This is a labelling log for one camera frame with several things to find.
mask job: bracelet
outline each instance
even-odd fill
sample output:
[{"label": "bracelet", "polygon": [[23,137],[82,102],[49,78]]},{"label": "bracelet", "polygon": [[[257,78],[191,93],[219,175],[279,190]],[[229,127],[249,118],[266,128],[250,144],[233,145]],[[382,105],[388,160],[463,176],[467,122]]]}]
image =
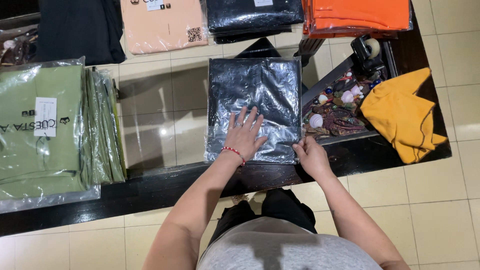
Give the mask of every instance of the bracelet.
[{"label": "bracelet", "polygon": [[240,154],[240,152],[238,152],[237,150],[235,150],[235,149],[233,149],[233,148],[231,148],[231,147],[227,147],[227,146],[222,147],[222,149],[220,150],[220,152],[223,151],[224,149],[227,149],[227,150],[230,150],[230,151],[233,151],[233,152],[237,153],[237,154],[241,157],[241,160],[243,161],[243,163],[241,164],[241,166],[245,165],[245,162],[246,162],[246,161],[245,161],[245,159],[243,158],[243,156]]}]

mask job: white tag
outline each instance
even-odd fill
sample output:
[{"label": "white tag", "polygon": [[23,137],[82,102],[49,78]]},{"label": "white tag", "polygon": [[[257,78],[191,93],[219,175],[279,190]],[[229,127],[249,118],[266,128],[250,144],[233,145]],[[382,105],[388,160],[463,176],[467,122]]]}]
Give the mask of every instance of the white tag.
[{"label": "white tag", "polygon": [[147,11],[162,9],[163,0],[147,0]]},{"label": "white tag", "polygon": [[35,136],[57,136],[57,99],[36,98],[35,101]]},{"label": "white tag", "polygon": [[256,7],[271,6],[273,5],[273,0],[253,0]]}]

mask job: yellow cloth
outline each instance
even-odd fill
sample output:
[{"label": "yellow cloth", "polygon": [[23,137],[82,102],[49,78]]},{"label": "yellow cloth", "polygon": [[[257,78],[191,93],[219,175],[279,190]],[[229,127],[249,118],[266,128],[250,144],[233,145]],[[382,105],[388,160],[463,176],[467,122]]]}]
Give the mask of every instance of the yellow cloth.
[{"label": "yellow cloth", "polygon": [[435,103],[417,97],[420,85],[429,76],[430,69],[424,68],[384,81],[368,94],[360,108],[407,164],[418,162],[447,140],[433,134]]}]

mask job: person's right hand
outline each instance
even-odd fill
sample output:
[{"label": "person's right hand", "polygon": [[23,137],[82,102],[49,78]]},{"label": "person's right hand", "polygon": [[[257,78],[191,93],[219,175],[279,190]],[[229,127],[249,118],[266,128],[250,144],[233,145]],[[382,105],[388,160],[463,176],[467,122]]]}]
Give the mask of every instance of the person's right hand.
[{"label": "person's right hand", "polygon": [[300,158],[303,169],[315,180],[319,181],[326,176],[334,176],[325,149],[317,144],[313,137],[304,137],[293,150]]}]

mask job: barcode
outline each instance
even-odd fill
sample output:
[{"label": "barcode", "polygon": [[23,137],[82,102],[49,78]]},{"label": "barcode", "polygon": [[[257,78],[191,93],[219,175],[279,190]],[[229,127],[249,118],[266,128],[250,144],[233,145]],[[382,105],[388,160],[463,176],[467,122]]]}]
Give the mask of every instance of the barcode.
[{"label": "barcode", "polygon": [[197,40],[202,40],[202,31],[200,27],[187,29],[188,42],[194,42]]}]

